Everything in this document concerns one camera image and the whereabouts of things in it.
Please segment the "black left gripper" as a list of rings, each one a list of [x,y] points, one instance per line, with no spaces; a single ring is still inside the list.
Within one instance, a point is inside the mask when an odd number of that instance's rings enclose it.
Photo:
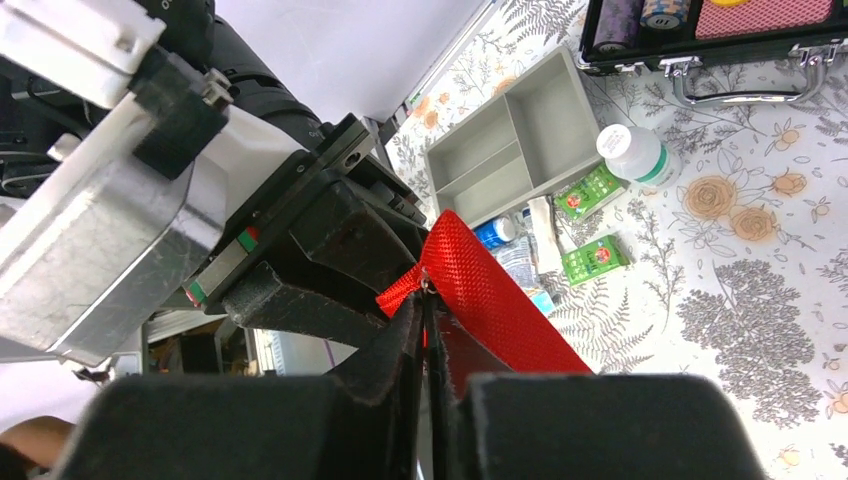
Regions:
[[[376,298],[419,257],[426,218],[358,119],[323,130],[239,208],[184,291],[246,329],[360,347],[388,323]]]

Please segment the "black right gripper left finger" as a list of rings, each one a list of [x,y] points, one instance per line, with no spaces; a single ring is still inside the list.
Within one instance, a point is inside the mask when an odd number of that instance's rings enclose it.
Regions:
[[[424,301],[319,376],[145,375],[86,411],[57,479],[411,479]]]

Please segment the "red first aid pouch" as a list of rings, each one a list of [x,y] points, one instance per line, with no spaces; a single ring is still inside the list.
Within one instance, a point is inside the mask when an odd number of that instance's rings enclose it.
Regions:
[[[394,315],[431,288],[483,347],[520,373],[590,374],[591,368],[451,210],[438,217],[419,261],[376,297]]]

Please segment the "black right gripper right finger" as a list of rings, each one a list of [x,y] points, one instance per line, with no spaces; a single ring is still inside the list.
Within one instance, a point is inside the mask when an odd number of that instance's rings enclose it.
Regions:
[[[734,407],[689,375],[519,374],[425,303],[438,479],[761,479]]]

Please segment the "operator hand in background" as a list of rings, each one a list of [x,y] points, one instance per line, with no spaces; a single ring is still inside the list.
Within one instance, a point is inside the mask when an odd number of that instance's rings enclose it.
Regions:
[[[52,470],[76,425],[54,416],[24,420],[1,433],[1,478],[27,479]]]

